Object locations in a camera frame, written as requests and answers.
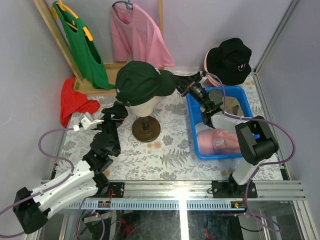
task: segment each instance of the blue tray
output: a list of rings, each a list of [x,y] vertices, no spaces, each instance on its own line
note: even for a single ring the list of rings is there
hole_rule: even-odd
[[[222,87],[206,87],[205,88],[207,92],[209,92],[212,89],[219,89],[222,91]],[[239,101],[241,108],[243,110],[244,116],[252,118],[253,115],[252,115],[245,91],[239,86],[225,86],[224,89],[227,97],[234,97]],[[242,158],[241,153],[215,154],[215,155],[207,155],[207,156],[200,154],[199,148],[198,148],[197,134],[196,134],[196,124],[202,122],[200,104],[190,94],[186,96],[186,100],[188,103],[189,115],[191,120],[194,150],[197,157],[203,161]]]

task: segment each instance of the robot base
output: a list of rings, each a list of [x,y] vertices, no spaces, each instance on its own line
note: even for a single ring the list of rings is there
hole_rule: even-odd
[[[235,182],[212,181],[212,193],[214,199],[234,199],[245,196],[247,184],[237,185]],[[248,199],[258,198],[256,185],[251,182],[247,194]]]

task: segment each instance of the hat stand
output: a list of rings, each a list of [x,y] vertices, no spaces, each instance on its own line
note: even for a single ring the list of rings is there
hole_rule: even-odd
[[[160,135],[161,127],[152,116],[139,117],[132,125],[132,134],[140,142],[149,143]]]

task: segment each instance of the clothes hanger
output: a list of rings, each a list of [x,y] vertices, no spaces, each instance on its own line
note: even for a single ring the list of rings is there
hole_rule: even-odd
[[[68,6],[66,6],[65,4],[62,3],[62,0],[60,0],[60,2],[57,2],[56,4],[59,5],[59,7],[61,8],[62,11],[68,11],[69,13],[71,13],[75,17],[75,19],[79,18],[78,15],[74,11],[72,11]],[[52,15],[53,15],[54,19],[58,18],[58,14],[57,14],[54,7],[52,7]],[[73,26],[71,23],[67,22],[66,24],[68,24],[73,29],[78,30],[78,28]],[[89,32],[89,29],[85,26],[85,27],[83,27],[83,31],[84,31],[85,35],[87,36],[87,38],[89,39],[89,41],[92,42],[94,40],[94,38],[92,37],[91,33]]]
[[[116,1],[114,4],[112,4],[112,7],[114,8],[115,5],[118,4],[118,3],[124,3],[125,6],[126,6],[126,9],[128,9],[128,10],[132,10],[133,9],[133,7],[129,6],[129,5],[133,6],[133,3],[131,3],[130,0],[128,0],[128,1]]]

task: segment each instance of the floral tablecloth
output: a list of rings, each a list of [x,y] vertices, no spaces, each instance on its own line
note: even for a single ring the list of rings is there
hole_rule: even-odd
[[[177,75],[192,75],[194,72],[176,72]],[[263,115],[262,106],[251,75],[242,84],[254,116]],[[113,105],[115,97],[90,97],[98,100],[100,110],[94,114],[99,118],[103,108]],[[110,180],[225,180],[238,166],[240,158],[201,161],[194,151],[194,142],[186,98],[176,91],[166,97],[155,108],[152,116],[161,126],[160,136],[151,143],[137,141],[131,132],[137,117],[128,110],[129,116],[118,128],[121,144],[119,157],[111,156],[113,164],[104,172]],[[69,126],[79,123],[80,113],[74,113]],[[68,132],[61,155],[74,163],[90,150],[96,131]],[[269,161],[276,161],[274,155]],[[61,161],[56,176],[69,169]],[[264,166],[255,176],[257,180],[282,180],[278,165]]]

